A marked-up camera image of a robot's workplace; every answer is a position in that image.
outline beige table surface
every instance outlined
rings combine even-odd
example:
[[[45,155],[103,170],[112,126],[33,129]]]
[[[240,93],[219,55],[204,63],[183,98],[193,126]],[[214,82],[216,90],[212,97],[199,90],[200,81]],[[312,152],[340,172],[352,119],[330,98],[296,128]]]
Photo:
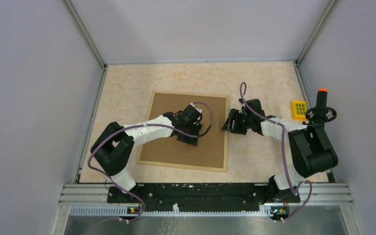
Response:
[[[125,125],[145,121],[153,91],[229,95],[230,108],[238,109],[242,81],[247,83],[246,99],[260,99],[266,115],[292,120],[290,102],[303,99],[292,62],[109,66],[89,149],[110,122]],[[105,176],[87,167],[89,149],[80,182],[104,183]],[[127,168],[139,183],[267,182],[283,171],[281,142],[251,130],[246,136],[229,134],[226,173],[136,164],[137,152],[138,147],[133,149]],[[288,144],[286,152],[290,165]],[[92,165],[100,167],[95,159]],[[326,173],[315,174],[310,180],[328,181]]]

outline brown board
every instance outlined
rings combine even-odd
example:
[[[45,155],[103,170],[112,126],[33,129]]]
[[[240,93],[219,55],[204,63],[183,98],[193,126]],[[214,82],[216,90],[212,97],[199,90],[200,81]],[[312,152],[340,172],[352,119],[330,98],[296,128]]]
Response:
[[[228,133],[221,131],[228,116],[227,96],[154,92],[148,120],[166,112],[184,110],[187,105],[197,101],[207,103],[213,115],[212,127],[205,136],[200,137],[198,145],[177,141],[176,136],[157,139],[140,147],[137,164],[227,172]],[[203,133],[210,124],[210,114],[201,104],[195,107],[203,110]]]

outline yellow basket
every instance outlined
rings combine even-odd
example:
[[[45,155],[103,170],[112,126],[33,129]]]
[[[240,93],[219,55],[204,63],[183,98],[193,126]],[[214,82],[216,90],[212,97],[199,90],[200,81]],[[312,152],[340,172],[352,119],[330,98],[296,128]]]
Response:
[[[294,100],[292,102],[292,116],[294,120],[306,121],[305,113],[307,111],[306,101]]]

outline wooden frame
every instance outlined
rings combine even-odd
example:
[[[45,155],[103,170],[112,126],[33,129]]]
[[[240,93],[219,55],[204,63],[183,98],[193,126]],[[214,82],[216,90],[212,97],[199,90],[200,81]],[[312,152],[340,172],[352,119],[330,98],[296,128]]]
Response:
[[[208,96],[208,97],[220,97],[226,99],[226,113],[225,118],[228,117],[229,110],[230,110],[230,97],[228,95],[213,95],[213,94],[197,94],[197,93],[183,93],[183,92],[166,92],[166,91],[153,91],[151,100],[149,103],[148,112],[146,115],[146,120],[149,120],[149,116],[152,110],[153,99],[155,94],[183,94],[183,95],[196,95],[196,96]],[[164,167],[172,167],[172,168],[180,168],[180,169],[191,169],[191,170],[204,170],[204,171],[215,171],[215,172],[227,172],[227,156],[228,156],[228,132],[224,134],[224,163],[223,168],[218,167],[208,167],[208,166],[194,166],[194,165],[184,165],[184,164],[172,164],[172,163],[160,163],[160,162],[152,162],[152,161],[142,161],[141,154],[142,154],[143,145],[140,146],[138,150],[138,156],[136,158],[136,164],[142,165],[154,165],[154,166],[164,166]]]

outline purple cable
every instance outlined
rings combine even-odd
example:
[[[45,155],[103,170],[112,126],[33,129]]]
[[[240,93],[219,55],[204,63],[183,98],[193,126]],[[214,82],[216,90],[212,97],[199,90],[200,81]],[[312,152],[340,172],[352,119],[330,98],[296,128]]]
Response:
[[[209,113],[210,113],[210,126],[212,125],[212,122],[213,122],[213,119],[212,119],[212,112],[211,112],[211,108],[208,106],[208,104],[204,103],[204,102],[195,102],[193,104],[203,104],[204,106],[206,106],[206,108],[208,109]],[[89,159],[87,160],[87,166],[92,169],[92,170],[95,170],[97,172],[100,172],[102,173],[103,175],[105,175],[109,180],[111,180],[113,182],[113,185],[115,185],[119,190],[121,190],[122,192],[124,193],[127,193],[129,195],[131,195],[132,197],[138,199],[141,203],[142,203],[142,210],[140,211],[140,213],[133,219],[129,220],[129,223],[139,219],[139,217],[145,212],[145,207],[146,207],[146,204],[145,202],[140,198],[138,197],[137,195],[125,190],[124,188],[120,187],[116,182],[113,181],[113,179],[108,176],[106,174],[106,172],[104,172],[103,170],[101,169],[98,169],[94,166],[92,166],[91,164],[91,161],[92,159],[94,158],[94,155],[95,153],[105,144],[107,143],[109,140],[111,140],[113,137],[115,137],[116,135],[124,132],[124,131],[127,131],[127,130],[130,130],[130,129],[135,129],[135,128],[140,128],[140,127],[145,127],[145,126],[158,126],[158,127],[165,127],[165,128],[169,128],[169,129],[172,129],[173,131],[176,131],[176,132],[179,132],[185,136],[188,136],[188,137],[191,137],[191,138],[198,138],[199,136],[195,136],[195,135],[191,135],[191,134],[188,134],[188,133],[185,133],[181,130],[178,130],[172,126],[167,126],[167,125],[164,125],[164,124],[153,124],[153,123],[147,123],[146,125],[143,125],[143,124],[140,124],[140,125],[133,125],[133,126],[128,126],[128,127],[124,127],[118,131],[115,131],[114,133],[112,133],[111,135],[109,135],[105,140],[103,140],[93,151],[93,153],[91,153]],[[92,226],[91,228],[89,228],[83,235],[86,235],[88,232],[90,232],[91,230],[93,230],[95,227],[99,226],[100,224],[104,223],[104,222],[107,222],[107,221],[110,221],[110,220],[116,220],[116,219],[120,219],[120,218],[107,218],[107,219],[103,219],[102,221],[98,222],[97,224],[95,224],[94,226]]]
[[[285,135],[285,126],[283,124],[281,124],[280,122],[275,122],[273,120],[270,120],[268,118],[266,118],[265,116],[263,115],[260,115],[259,113],[257,113],[255,110],[253,110],[250,105],[247,104],[246,100],[244,99],[244,95],[246,95],[246,90],[247,90],[247,84],[245,82],[242,82],[241,85],[240,85],[240,96],[241,96],[241,100],[243,101],[243,104],[253,113],[255,114],[256,116],[258,116],[259,118],[263,119],[263,120],[266,120],[266,121],[269,121],[273,124],[276,124],[276,125],[279,125],[281,128],[282,128],[282,158],[283,158],[283,167],[284,167],[284,172],[285,172],[285,175],[286,175],[286,180],[287,180],[287,183],[289,184],[289,188],[290,188],[290,191],[293,193],[293,194],[296,194],[298,193],[299,191],[299,188],[300,186],[303,184],[303,183],[308,183],[309,184],[309,194],[307,196],[307,199],[303,202],[303,204],[293,213],[291,214],[288,218],[291,218],[293,217],[297,212],[299,212],[306,204],[307,202],[309,201],[309,198],[310,198],[310,195],[312,194],[312,182],[309,181],[309,180],[305,180],[305,181],[300,181],[298,183],[298,185],[296,185],[296,189],[293,188],[292,186],[292,182],[290,181],[290,176],[289,176],[289,170],[287,169],[287,162],[286,162],[286,151],[284,149],[284,135]]]

